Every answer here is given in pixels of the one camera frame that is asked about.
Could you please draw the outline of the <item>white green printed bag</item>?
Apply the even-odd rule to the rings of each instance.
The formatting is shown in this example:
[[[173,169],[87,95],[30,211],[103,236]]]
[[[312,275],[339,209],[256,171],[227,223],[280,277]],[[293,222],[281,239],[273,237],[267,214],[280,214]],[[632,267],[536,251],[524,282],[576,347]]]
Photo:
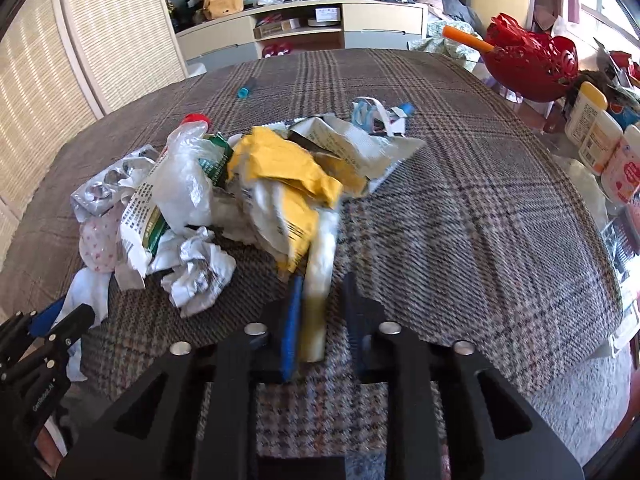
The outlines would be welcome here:
[[[142,278],[167,230],[181,234],[189,226],[213,226],[230,214],[232,199],[220,185],[232,148],[208,129],[202,118],[175,128],[122,213],[120,238],[128,266]]]

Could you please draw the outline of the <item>white printed paper packet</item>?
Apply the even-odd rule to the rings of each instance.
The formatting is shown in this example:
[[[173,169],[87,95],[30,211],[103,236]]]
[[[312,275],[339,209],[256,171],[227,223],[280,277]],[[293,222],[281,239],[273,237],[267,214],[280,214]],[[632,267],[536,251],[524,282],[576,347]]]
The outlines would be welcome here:
[[[288,128],[288,140],[304,138],[314,160],[343,185],[351,198],[372,194],[425,142],[405,136],[372,136],[350,122],[332,115],[305,118]]]

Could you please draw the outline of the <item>yellow wrapper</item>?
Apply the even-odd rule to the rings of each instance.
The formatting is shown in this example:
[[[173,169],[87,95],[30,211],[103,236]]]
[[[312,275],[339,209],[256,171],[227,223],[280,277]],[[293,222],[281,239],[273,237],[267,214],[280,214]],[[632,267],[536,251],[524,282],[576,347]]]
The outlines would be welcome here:
[[[322,208],[335,210],[343,185],[329,176],[308,148],[314,144],[266,126],[255,126],[231,144],[226,188],[230,214],[225,237],[253,244],[276,260],[280,272],[295,271],[317,233]]]

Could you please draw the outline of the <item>small blue cap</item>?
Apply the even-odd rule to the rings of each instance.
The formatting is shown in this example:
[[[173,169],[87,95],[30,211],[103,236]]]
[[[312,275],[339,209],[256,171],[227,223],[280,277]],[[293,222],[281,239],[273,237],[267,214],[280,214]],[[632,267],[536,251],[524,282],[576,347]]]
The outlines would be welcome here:
[[[236,96],[239,99],[246,99],[250,96],[250,94],[254,91],[256,86],[256,79],[254,77],[250,77],[247,81],[242,84],[242,86],[236,92]]]

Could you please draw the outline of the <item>red cap plastic bottle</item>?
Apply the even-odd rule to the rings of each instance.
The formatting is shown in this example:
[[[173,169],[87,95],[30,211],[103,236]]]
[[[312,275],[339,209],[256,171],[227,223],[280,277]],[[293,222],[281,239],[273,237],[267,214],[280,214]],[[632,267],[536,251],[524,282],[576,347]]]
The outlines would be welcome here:
[[[188,226],[209,226],[212,220],[213,183],[201,159],[218,162],[216,146],[206,139],[209,120],[189,114],[168,136],[150,175],[152,200],[168,226],[182,233]]]

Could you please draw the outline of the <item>woven folding screen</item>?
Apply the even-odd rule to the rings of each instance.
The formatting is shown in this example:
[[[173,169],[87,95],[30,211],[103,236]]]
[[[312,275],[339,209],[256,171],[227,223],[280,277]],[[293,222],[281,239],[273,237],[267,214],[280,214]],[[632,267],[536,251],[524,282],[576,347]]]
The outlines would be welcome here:
[[[1,38],[1,248],[64,144],[186,76],[166,0],[25,0]]]

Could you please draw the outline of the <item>white paper ball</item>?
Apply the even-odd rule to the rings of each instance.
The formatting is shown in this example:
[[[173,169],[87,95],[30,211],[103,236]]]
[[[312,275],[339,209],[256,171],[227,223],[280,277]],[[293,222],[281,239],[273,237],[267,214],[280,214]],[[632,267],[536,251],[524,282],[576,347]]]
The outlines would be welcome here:
[[[214,232],[187,229],[186,234],[168,230],[158,242],[148,273],[163,273],[160,287],[182,318],[213,307],[230,284],[235,258],[214,243]]]

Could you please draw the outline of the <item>white tv cabinet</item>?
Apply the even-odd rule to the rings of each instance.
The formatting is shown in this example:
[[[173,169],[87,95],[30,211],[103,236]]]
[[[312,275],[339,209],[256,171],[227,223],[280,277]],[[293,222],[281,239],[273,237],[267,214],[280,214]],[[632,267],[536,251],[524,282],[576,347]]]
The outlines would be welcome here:
[[[184,60],[206,70],[297,51],[406,50],[425,37],[427,7],[372,0],[303,0],[248,9],[178,32]]]

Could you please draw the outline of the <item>pink white lotion bottle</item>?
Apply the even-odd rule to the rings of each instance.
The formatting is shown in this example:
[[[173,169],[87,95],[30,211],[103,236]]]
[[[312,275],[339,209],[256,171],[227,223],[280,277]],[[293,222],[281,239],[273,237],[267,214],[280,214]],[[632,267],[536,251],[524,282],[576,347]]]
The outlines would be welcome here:
[[[601,176],[605,195],[614,204],[629,203],[640,186],[640,131],[629,125]]]

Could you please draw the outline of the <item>white blue small wrapper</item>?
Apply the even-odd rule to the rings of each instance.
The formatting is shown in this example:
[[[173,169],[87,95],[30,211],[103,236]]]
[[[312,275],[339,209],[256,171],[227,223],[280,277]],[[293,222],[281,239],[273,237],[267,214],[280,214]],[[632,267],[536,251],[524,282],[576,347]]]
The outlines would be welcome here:
[[[352,102],[352,124],[371,136],[404,136],[414,107],[410,103],[387,108],[370,96],[358,96]]]

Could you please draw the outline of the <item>red plastic basket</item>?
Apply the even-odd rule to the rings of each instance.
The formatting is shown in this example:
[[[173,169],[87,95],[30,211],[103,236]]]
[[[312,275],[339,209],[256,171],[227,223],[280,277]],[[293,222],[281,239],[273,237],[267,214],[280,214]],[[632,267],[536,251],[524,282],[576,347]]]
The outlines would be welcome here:
[[[495,47],[482,54],[488,72],[524,99],[559,99],[578,77],[578,55],[572,40],[548,32],[529,32],[508,14],[491,19],[486,41]]]

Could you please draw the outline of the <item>pink dotted cloth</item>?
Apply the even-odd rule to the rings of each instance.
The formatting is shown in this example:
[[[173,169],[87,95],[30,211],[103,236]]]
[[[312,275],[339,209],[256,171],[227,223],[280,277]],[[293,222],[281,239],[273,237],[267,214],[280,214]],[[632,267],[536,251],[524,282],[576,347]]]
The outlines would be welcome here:
[[[120,220],[125,206],[116,204],[102,216],[90,217],[79,229],[79,255],[90,270],[111,273],[122,256]]]

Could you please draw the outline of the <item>yellow cap lotion bottle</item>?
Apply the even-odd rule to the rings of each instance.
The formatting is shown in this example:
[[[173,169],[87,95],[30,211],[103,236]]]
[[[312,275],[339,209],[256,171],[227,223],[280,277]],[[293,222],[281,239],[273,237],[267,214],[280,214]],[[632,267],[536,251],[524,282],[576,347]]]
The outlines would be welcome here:
[[[565,125],[567,139],[579,148],[599,113],[607,108],[608,99],[605,94],[591,82],[583,82]]]

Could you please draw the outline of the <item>plaid grey tablecloth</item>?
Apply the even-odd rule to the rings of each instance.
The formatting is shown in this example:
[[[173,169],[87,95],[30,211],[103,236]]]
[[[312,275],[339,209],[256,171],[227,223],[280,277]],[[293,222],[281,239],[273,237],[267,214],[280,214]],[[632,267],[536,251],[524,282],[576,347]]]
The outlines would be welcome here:
[[[247,79],[256,86],[236,96]],[[356,96],[415,110],[423,140],[368,197],[342,203],[326,360],[292,384],[258,389],[258,453],[328,456],[382,450],[386,389],[352,377],[337,290],[346,272],[392,320],[421,339],[470,338],[530,400],[568,378],[620,326],[620,288],[584,201],[532,130],[500,96],[438,54],[302,52],[240,64],[148,94],[78,133],[58,152],[18,227],[1,271],[8,313],[47,307],[84,265],[70,192],[134,148],[162,148],[186,114],[214,132],[321,113],[348,119]],[[81,341],[82,371],[112,400],[176,340],[224,338],[286,287],[273,258],[222,241],[238,266],[216,304],[182,320],[149,278],[110,290],[108,318]]]

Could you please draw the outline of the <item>white cream lotion bottle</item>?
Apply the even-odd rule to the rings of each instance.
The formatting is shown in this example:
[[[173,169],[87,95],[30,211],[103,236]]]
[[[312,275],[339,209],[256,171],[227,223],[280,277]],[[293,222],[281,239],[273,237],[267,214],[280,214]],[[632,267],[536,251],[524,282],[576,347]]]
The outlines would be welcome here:
[[[579,159],[590,172],[600,177],[622,136],[620,124],[601,110],[578,150]]]

